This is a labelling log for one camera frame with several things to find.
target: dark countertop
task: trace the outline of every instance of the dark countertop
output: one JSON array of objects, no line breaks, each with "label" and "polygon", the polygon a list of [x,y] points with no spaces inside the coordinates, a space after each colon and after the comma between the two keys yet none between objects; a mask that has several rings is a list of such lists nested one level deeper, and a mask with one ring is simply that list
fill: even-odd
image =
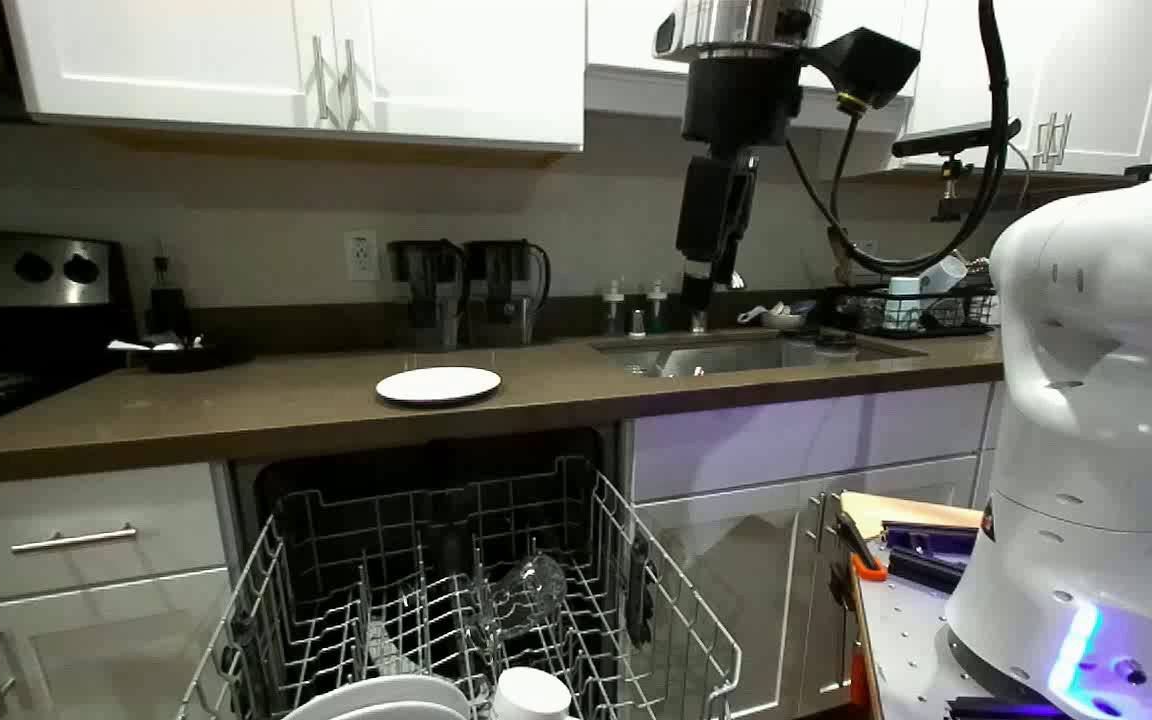
[{"label": "dark countertop", "polygon": [[[272,358],[194,378],[126,367],[0,415],[0,479],[189,460],[280,460],[438,435],[498,435],[767,401],[1001,380],[993,338],[913,342],[897,350],[918,350],[921,358],[897,359],[694,380],[637,380],[601,358],[596,344],[601,342],[563,342],[449,358]],[[380,406],[374,392],[376,380],[418,363],[498,367],[503,387],[466,408]]]}]

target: dishwasher rack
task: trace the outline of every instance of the dishwasher rack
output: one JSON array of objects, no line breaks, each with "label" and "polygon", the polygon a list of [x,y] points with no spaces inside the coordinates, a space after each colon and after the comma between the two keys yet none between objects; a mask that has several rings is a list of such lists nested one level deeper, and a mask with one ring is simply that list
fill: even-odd
[{"label": "dishwasher rack", "polygon": [[176,720],[280,720],[341,685],[426,673],[488,715],[509,664],[555,673],[575,720],[721,720],[739,643],[590,460],[354,502],[294,493]]}]

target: blue light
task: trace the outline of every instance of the blue light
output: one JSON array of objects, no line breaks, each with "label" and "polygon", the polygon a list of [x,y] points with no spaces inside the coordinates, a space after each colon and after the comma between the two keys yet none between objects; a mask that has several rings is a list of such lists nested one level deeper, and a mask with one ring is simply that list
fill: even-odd
[{"label": "blue light", "polygon": [[1060,655],[1048,673],[1048,690],[1078,714],[1086,715],[1105,715],[1096,703],[1092,703],[1092,690],[1088,690],[1088,678],[1080,673],[1080,664],[1088,662],[1088,647],[1096,643],[1101,638],[1101,609],[1088,604],[1088,599],[1073,599],[1078,612],[1073,612],[1073,624],[1060,641]]}]

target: sink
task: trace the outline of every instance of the sink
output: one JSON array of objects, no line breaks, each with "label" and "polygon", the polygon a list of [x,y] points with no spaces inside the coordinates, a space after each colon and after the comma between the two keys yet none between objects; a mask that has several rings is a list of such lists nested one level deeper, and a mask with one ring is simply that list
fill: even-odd
[{"label": "sink", "polygon": [[856,342],[856,350],[835,353],[816,350],[811,342],[786,342],[786,338],[623,342],[623,344],[601,344],[601,353],[623,372],[656,380],[921,358],[874,342]]}]

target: stove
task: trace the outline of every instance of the stove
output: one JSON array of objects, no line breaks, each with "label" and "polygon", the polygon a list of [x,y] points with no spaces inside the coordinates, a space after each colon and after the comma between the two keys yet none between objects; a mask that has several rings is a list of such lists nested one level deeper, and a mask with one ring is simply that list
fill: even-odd
[{"label": "stove", "polygon": [[118,367],[126,253],[108,242],[0,231],[0,415]]}]

